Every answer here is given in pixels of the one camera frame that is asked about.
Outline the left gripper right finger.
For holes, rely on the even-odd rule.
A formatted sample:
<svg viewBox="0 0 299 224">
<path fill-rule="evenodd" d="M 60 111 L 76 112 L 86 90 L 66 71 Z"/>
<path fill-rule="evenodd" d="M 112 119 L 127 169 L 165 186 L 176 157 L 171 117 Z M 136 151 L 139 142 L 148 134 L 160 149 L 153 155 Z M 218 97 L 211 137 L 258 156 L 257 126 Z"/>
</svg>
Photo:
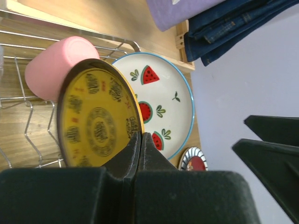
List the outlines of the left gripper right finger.
<svg viewBox="0 0 299 224">
<path fill-rule="evenodd" d="M 248 183 L 231 171 L 180 171 L 142 138 L 135 179 L 137 224 L 258 224 Z"/>
</svg>

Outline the pink plastic cup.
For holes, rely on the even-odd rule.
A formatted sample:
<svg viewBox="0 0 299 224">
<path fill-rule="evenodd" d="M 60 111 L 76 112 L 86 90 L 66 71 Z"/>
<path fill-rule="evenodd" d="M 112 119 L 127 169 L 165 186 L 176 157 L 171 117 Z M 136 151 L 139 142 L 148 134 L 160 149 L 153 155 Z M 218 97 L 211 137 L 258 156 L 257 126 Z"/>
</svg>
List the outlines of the pink plastic cup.
<svg viewBox="0 0 299 224">
<path fill-rule="evenodd" d="M 85 59 L 99 59 L 96 48 L 79 36 L 64 38 L 38 54 L 25 68 L 29 89 L 43 100 L 58 100 L 69 70 Z"/>
</svg>

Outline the red floral plate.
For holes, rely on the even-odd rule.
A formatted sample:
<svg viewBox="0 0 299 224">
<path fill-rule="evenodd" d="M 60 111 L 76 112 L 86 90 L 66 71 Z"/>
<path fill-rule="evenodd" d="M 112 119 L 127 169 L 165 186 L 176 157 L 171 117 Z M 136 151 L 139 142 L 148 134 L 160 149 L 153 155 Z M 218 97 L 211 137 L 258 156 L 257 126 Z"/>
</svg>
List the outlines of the red floral plate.
<svg viewBox="0 0 299 224">
<path fill-rule="evenodd" d="M 192 171 L 192 170 L 206 171 L 206 166 L 200 157 L 194 156 L 188 161 L 186 170 L 187 171 Z"/>
</svg>

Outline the watermelon pattern plate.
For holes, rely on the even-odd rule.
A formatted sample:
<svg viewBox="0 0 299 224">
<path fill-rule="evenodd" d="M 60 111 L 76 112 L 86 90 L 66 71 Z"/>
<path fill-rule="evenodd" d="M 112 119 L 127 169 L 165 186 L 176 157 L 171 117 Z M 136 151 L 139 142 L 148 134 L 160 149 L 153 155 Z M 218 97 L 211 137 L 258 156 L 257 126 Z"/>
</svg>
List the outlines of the watermelon pattern plate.
<svg viewBox="0 0 299 224">
<path fill-rule="evenodd" d="M 113 66 L 132 87 L 156 148 L 165 158 L 173 158 L 194 124 L 194 100 L 185 76 L 170 61 L 145 52 L 123 56 Z"/>
</svg>

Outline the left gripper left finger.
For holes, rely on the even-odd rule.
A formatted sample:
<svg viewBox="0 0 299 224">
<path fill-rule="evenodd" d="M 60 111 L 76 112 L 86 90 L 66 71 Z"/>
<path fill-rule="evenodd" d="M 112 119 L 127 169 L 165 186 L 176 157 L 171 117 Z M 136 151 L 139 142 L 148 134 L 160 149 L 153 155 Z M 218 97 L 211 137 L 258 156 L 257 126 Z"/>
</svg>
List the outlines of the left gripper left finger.
<svg viewBox="0 0 299 224">
<path fill-rule="evenodd" d="M 141 135 L 135 133 L 113 158 L 124 162 L 124 176 L 115 177 L 112 161 L 92 168 L 12 168 L 0 174 L 0 221 L 3 224 L 131 224 L 133 182 Z"/>
</svg>

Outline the wire dish rack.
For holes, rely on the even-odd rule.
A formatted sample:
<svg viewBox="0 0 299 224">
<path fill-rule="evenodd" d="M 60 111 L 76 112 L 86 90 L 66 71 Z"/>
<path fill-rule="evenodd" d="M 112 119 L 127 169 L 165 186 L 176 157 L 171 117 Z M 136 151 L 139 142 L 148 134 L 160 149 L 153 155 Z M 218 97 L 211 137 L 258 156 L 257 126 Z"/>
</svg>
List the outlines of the wire dish rack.
<svg viewBox="0 0 299 224">
<path fill-rule="evenodd" d="M 81 34 L 0 27 L 0 168 L 99 167 L 144 124 L 128 81 Z"/>
</svg>

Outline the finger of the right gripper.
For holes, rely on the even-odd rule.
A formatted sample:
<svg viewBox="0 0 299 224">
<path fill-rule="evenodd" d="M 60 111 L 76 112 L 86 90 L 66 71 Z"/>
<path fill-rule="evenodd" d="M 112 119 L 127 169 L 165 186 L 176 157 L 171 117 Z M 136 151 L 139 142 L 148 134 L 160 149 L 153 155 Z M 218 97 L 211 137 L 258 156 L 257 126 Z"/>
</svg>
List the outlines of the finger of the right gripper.
<svg viewBox="0 0 299 224">
<path fill-rule="evenodd" d="M 299 118 L 250 115 L 244 124 L 261 140 L 297 147 Z"/>
<path fill-rule="evenodd" d="M 241 139 L 232 150 L 260 180 L 288 217 L 299 222 L 299 148 Z"/>
</svg>

